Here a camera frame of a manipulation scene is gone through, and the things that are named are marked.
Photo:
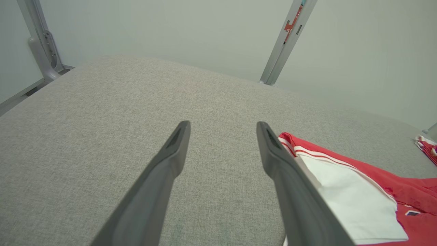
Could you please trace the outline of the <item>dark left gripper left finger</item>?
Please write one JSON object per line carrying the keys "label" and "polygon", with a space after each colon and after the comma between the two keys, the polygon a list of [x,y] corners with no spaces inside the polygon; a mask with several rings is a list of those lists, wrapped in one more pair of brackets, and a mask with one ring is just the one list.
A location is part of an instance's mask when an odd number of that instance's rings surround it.
{"label": "dark left gripper left finger", "polygon": [[190,134],[190,122],[180,122],[90,246],[159,246],[170,193],[183,171]]}

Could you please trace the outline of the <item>red basketball jersey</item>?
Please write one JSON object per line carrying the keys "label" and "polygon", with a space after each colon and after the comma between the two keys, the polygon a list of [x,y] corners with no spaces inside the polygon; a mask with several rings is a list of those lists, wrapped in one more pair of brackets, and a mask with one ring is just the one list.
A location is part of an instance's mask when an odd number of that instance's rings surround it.
{"label": "red basketball jersey", "polygon": [[283,132],[296,160],[358,246],[437,246],[437,178],[405,178]]}

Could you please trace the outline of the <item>red shorts white stripe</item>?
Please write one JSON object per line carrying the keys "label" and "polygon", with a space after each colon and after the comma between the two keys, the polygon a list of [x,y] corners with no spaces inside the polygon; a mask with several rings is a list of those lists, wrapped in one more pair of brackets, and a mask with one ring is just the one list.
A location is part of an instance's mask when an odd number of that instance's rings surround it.
{"label": "red shorts white stripe", "polygon": [[415,145],[437,166],[437,143],[422,135],[415,137]]}

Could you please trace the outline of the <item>grey partition frame foot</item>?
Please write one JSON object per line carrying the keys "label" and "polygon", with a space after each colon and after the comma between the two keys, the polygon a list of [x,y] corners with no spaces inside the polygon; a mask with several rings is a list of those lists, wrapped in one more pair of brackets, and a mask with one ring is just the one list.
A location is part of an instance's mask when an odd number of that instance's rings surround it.
{"label": "grey partition frame foot", "polygon": [[0,0],[0,116],[69,70],[40,0]]}

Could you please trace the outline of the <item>red sticker on post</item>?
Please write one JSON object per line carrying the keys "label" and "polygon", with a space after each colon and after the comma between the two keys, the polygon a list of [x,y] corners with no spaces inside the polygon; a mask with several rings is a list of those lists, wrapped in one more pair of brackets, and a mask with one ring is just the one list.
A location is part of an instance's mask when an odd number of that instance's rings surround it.
{"label": "red sticker on post", "polygon": [[300,12],[301,12],[302,8],[303,8],[303,4],[300,5],[300,7],[299,7],[299,9],[297,11],[297,14],[296,14],[296,16],[295,16],[295,18],[294,18],[294,20],[293,20],[293,22],[291,24],[290,24],[290,21],[287,21],[286,26],[284,28],[284,30],[287,32],[287,36],[286,36],[283,44],[285,44],[287,42],[288,37],[290,36],[290,33],[292,31],[292,28],[294,27],[295,23],[298,20],[298,17],[300,15]]}

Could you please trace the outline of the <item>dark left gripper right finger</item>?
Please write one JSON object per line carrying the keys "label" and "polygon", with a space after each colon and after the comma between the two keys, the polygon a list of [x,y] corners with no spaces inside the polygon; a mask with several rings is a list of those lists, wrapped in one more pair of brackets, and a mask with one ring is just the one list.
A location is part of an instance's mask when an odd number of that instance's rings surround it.
{"label": "dark left gripper right finger", "polygon": [[267,122],[256,124],[264,171],[273,180],[289,246],[355,246]]}

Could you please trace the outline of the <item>grey partition post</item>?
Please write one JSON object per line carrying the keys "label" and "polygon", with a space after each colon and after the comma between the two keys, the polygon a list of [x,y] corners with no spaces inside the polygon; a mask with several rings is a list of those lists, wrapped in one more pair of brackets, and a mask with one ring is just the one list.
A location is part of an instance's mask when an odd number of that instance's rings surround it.
{"label": "grey partition post", "polygon": [[[306,23],[309,20],[317,2],[318,0],[293,0],[264,71],[258,81],[259,83],[275,86],[275,83],[279,78],[279,75],[282,72],[282,69],[284,68],[290,54],[292,53],[297,40],[303,32],[304,27],[306,26]],[[301,4],[303,4],[303,8],[300,12],[298,20],[292,28],[287,42],[283,44],[287,36],[287,32],[284,30],[286,23],[287,21],[290,21],[290,24],[293,22]]]}

